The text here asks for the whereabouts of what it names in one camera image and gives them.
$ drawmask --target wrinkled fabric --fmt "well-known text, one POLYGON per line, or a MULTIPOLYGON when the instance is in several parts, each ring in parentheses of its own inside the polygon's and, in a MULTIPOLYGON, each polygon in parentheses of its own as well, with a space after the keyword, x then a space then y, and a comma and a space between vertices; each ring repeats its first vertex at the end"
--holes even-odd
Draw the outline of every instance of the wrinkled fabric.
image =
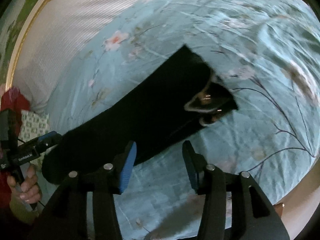
MULTIPOLYGON (((48 102, 51 128, 65 133, 108 109, 186 44, 239 106, 188 139, 223 171, 250 171, 274 204, 317 159, 319 33, 302 0, 141 0, 70 62, 48 102)), ((181 147, 134 167, 127 190, 115 196, 124 239, 197 234, 204 199, 191 189, 181 147)))

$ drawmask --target white fabric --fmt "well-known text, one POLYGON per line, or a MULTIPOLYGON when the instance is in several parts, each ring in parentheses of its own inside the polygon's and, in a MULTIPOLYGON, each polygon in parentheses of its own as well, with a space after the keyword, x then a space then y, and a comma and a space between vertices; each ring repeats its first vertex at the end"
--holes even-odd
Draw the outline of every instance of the white fabric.
POLYGON ((13 85, 41 114, 73 56, 115 16, 137 0, 52 0, 23 43, 13 85))

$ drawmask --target blue gripper pad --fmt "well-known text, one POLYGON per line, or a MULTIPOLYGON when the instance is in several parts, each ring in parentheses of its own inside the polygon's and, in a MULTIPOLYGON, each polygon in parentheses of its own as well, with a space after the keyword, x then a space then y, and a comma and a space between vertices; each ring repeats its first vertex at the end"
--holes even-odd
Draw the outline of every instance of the blue gripper pad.
POLYGON ((132 173, 132 168, 134 161, 137 157, 137 144, 135 142, 132 143, 132 146, 129 150, 128 157, 124 163, 122 171, 120 172, 120 183, 119 183, 119 191, 123 193, 129 184, 129 180, 132 173))
POLYGON ((182 156, 189 176, 191 187, 197 192, 204 179, 204 168, 207 164, 204 157, 196 154, 190 141, 182 144, 182 156))
POLYGON ((52 131, 52 132, 46 133, 46 134, 44 134, 44 135, 42 135, 42 136, 39 136, 38 141, 41 142, 42 140, 44 140, 44 139, 46 139, 46 138, 49 138, 49 137, 53 137, 53 136, 55 136, 56 134, 57 134, 56 131, 52 131))

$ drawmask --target small patterned pillow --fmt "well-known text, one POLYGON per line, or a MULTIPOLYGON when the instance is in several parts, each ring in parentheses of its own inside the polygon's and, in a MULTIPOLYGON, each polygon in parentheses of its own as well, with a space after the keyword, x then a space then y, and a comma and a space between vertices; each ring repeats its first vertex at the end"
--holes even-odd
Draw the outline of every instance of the small patterned pillow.
MULTIPOLYGON (((21 114, 22 126, 19 134, 20 140, 27 142, 50 131, 49 115, 46 117, 40 117, 39 115, 26 110, 21 110, 21 114)), ((41 170, 44 154, 45 153, 42 153, 40 158, 31 161, 31 163, 34 164, 38 170, 41 170)))

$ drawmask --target fingers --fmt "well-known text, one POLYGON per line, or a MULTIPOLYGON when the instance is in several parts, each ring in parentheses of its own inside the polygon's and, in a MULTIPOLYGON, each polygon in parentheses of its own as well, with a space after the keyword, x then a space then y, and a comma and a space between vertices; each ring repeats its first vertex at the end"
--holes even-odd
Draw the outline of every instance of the fingers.
POLYGON ((21 193, 20 198, 22 200, 28 200, 38 193, 39 193, 38 185, 33 185, 26 193, 21 193))
POLYGON ((32 196, 31 198, 29 198, 28 200, 26 200, 26 202, 28 204, 33 204, 33 203, 37 203, 40 200, 41 200, 41 194, 37 193, 34 196, 32 196))
POLYGON ((26 177, 26 180, 21 184, 22 192, 27 192, 33 185, 38 182, 38 176, 34 175, 33 177, 29 178, 26 177))
POLYGON ((29 168, 27 169, 27 177, 32 178, 36 174, 36 169, 34 165, 30 164, 29 168))
POLYGON ((15 180, 15 178, 13 176, 8 176, 7 177, 7 183, 9 185, 9 187, 11 188, 11 190, 13 190, 14 187, 16 186, 16 184, 17 184, 16 180, 15 180))

